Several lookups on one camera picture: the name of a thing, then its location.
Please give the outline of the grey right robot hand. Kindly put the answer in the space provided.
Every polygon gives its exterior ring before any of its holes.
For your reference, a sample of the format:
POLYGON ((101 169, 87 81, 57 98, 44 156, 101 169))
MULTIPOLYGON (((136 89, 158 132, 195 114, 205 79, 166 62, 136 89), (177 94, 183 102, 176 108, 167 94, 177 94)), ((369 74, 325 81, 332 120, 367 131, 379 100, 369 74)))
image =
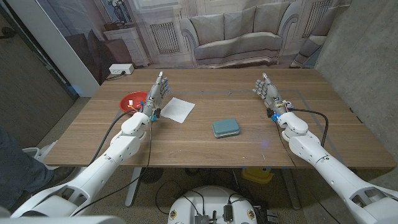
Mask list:
POLYGON ((269 113, 273 112, 273 116, 278 118, 280 115, 287 112, 286 103, 283 102, 275 85, 266 73, 262 74, 262 80, 257 80, 252 91, 259 95, 263 100, 269 113))

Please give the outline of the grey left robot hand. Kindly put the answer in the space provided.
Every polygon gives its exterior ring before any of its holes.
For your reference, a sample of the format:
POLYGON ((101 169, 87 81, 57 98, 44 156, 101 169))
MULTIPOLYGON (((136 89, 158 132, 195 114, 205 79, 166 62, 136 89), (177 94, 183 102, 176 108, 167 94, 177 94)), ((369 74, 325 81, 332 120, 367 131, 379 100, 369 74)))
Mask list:
POLYGON ((168 78, 164 77, 163 71, 160 71, 155 83, 147 94, 142 112, 151 117, 155 110, 160 108, 162 100, 168 91, 170 91, 168 78))

